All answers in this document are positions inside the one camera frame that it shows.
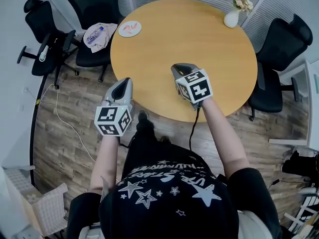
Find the electrical outlet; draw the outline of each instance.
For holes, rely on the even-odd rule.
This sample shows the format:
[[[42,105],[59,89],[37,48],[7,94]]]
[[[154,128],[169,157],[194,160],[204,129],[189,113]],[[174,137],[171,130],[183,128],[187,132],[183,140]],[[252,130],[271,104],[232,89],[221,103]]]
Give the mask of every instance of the electrical outlet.
[[[29,92],[29,88],[28,87],[23,87],[22,93],[25,94],[25,93],[28,93],[28,92]]]

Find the person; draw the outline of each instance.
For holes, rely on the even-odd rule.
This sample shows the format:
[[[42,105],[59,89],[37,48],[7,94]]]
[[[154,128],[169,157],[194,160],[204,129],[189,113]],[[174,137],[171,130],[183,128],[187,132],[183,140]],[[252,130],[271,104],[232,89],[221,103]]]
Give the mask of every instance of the person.
[[[67,238],[79,238],[84,227],[97,222],[106,239],[281,238],[276,207],[238,135],[212,97],[202,108],[227,185],[196,153],[167,137],[157,141],[154,125],[141,111],[118,184],[118,140],[103,137],[90,190],[71,202]]]

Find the flowers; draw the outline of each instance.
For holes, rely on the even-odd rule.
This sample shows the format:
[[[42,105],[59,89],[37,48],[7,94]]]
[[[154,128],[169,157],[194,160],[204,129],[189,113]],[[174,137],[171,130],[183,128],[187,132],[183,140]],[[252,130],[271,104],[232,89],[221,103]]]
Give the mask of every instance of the flowers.
[[[233,0],[233,5],[235,8],[250,13],[254,8],[253,2],[251,0]]]

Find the white cable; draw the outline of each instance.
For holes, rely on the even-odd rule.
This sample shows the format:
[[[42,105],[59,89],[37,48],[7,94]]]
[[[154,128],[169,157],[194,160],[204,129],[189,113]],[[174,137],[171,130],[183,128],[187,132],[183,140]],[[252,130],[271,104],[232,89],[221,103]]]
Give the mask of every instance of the white cable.
[[[39,100],[39,103],[42,101],[42,99],[44,98],[46,92],[49,90],[49,88],[51,88],[51,86],[53,86],[54,84],[52,83],[47,89],[46,91],[44,92],[43,96],[41,97],[41,99]]]
[[[48,91],[48,89],[49,89],[51,86],[53,86],[53,85],[54,85],[54,84],[51,84],[51,85],[46,89],[46,91],[44,92],[44,94],[43,94],[43,96],[42,96],[42,98],[40,99],[39,102],[41,102],[41,100],[42,100],[43,97],[45,96],[45,94],[46,94],[46,92]],[[59,115],[59,112],[58,112],[58,99],[59,99],[59,90],[58,90],[57,93],[56,93],[56,103],[55,103],[55,110],[56,110],[56,114],[58,115],[58,118],[59,118],[63,123],[65,123],[65,124],[67,124],[68,126],[70,126],[70,127],[74,130],[74,132],[76,132],[76,134],[79,136],[80,141],[81,141],[83,147],[85,148],[86,152],[89,154],[90,158],[95,162],[95,160],[94,160],[94,159],[92,158],[92,156],[90,155],[88,149],[85,147],[85,145],[84,145],[84,143],[83,143],[83,141],[82,141],[82,138],[81,138],[80,134],[74,129],[73,126],[71,126],[69,123],[63,121],[63,120],[60,118],[60,115]]]
[[[80,141],[81,141],[83,147],[85,148],[86,152],[89,154],[90,158],[95,162],[95,160],[93,159],[93,157],[90,155],[88,149],[85,147],[85,145],[84,145],[84,143],[83,143],[83,141],[82,141],[82,138],[81,138],[81,136],[79,135],[79,133],[74,129],[73,126],[71,126],[69,123],[63,121],[63,120],[60,118],[60,115],[59,115],[59,113],[58,113],[58,100],[59,100],[59,90],[58,90],[57,93],[56,93],[56,103],[55,103],[56,114],[58,115],[58,118],[59,118],[63,123],[65,123],[65,124],[67,124],[68,126],[70,126],[70,127],[74,130],[74,132],[76,132],[76,134],[77,134],[78,137],[80,138]]]

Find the white wall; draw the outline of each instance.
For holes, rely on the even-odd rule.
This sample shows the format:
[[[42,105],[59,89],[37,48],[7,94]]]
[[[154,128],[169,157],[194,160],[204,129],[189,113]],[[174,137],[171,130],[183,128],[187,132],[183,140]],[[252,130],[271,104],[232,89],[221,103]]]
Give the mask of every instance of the white wall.
[[[29,164],[29,142],[35,100],[42,77],[31,75],[33,60],[23,58],[17,64],[23,46],[37,54],[40,44],[24,21],[23,6],[26,0],[0,0],[0,166]],[[70,31],[70,25],[53,8],[57,27]],[[0,230],[6,238],[27,225],[10,202],[4,174],[0,169]]]
[[[319,73],[319,60],[313,62],[311,65]]]

